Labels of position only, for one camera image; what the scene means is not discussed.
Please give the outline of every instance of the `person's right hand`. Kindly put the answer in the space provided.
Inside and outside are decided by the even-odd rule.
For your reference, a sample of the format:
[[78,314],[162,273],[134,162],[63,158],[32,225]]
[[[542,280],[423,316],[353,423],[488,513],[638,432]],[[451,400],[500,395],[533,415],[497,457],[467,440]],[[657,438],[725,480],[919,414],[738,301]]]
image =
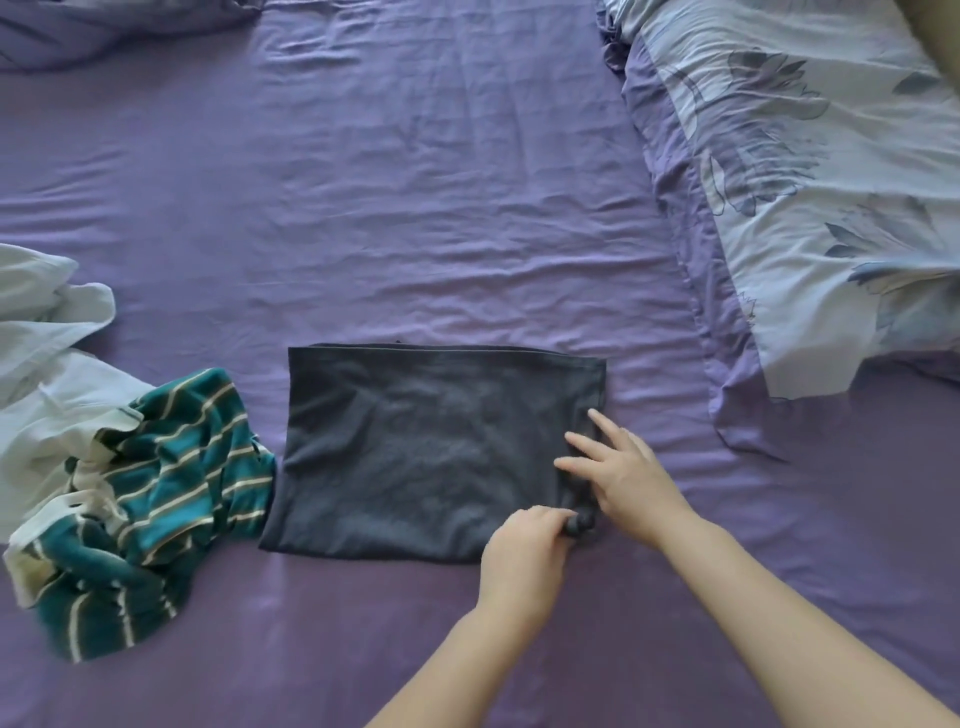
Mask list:
[[693,509],[645,442],[595,409],[589,415],[613,447],[567,432],[566,441],[587,457],[560,457],[554,465],[592,482],[600,508],[628,535],[661,548],[672,523]]

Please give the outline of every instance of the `bare skin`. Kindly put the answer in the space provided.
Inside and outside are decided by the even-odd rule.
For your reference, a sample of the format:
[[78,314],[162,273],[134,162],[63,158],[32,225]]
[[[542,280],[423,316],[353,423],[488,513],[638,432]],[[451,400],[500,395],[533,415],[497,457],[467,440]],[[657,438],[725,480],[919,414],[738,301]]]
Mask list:
[[[661,551],[716,619],[785,728],[960,728],[960,718],[765,569],[686,502],[656,455],[599,412],[609,445],[567,433],[584,454],[556,466],[593,483],[626,534]],[[549,619],[563,581],[568,511],[513,514],[483,556],[476,608],[368,728],[476,728]]]

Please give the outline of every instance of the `person's left arm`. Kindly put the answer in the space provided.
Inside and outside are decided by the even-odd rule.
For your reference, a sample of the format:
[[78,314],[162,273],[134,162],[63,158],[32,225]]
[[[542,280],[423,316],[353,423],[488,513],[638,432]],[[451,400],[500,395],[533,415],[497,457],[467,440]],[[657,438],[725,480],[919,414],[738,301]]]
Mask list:
[[564,578],[570,511],[517,511],[493,534],[476,607],[367,728],[478,728],[516,661],[546,624]]

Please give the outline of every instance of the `black fabric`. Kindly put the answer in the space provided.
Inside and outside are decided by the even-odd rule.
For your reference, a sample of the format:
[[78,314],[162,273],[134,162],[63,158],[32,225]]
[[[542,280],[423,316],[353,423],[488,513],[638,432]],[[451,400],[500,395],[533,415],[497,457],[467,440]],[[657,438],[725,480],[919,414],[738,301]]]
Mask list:
[[573,508],[564,432],[596,436],[606,362],[512,347],[317,345],[290,352],[283,469],[261,547],[315,556],[475,562],[518,508]]

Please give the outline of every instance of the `bed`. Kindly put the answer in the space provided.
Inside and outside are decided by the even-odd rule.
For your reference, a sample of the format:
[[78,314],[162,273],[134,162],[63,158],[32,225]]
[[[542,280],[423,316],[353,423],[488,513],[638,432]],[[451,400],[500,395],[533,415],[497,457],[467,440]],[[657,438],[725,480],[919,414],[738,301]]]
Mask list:
[[[281,453],[286,347],[610,360],[608,411],[779,576],[960,710],[960,391],[855,381],[791,463],[728,449],[641,137],[583,0],[274,2],[253,27],[0,78],[0,242],[112,287],[88,342],[161,384],[226,368]],[[491,726],[774,726],[665,562],[601,527]],[[183,613],[69,666],[0,585],[0,725],[360,726],[477,571],[219,547]]]

